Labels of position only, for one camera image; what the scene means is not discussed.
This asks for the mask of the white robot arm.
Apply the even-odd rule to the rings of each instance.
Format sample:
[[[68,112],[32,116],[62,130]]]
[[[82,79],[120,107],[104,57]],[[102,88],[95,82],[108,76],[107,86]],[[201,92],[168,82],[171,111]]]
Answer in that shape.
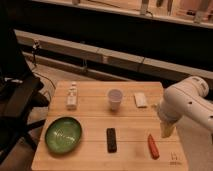
[[[198,76],[190,76],[166,88],[157,104],[161,137],[170,137],[175,123],[183,115],[213,133],[213,103],[205,99],[208,93],[207,82]]]

